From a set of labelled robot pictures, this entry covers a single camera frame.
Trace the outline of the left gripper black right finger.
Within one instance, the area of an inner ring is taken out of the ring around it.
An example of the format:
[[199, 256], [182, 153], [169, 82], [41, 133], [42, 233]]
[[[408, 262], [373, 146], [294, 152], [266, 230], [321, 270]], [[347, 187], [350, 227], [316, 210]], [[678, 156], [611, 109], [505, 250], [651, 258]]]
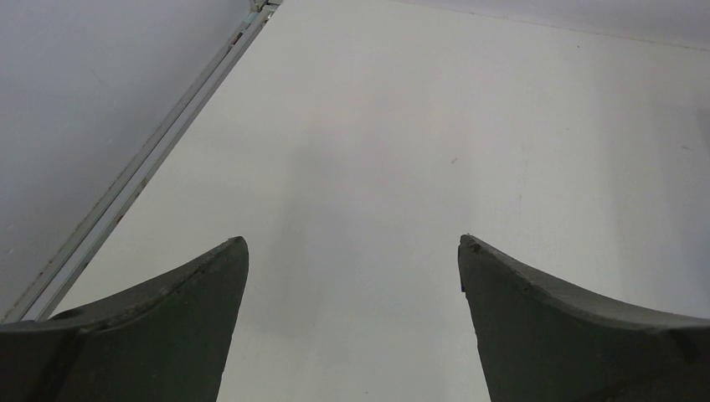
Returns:
[[588, 291], [470, 234], [458, 267], [491, 400], [708, 400], [708, 320]]

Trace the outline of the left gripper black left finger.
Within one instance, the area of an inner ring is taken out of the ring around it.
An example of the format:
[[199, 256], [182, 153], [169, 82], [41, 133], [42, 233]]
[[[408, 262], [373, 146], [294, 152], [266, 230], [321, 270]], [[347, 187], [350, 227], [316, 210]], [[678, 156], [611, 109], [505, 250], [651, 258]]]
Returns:
[[248, 272], [234, 237], [114, 295], [2, 325], [2, 400], [215, 401]]

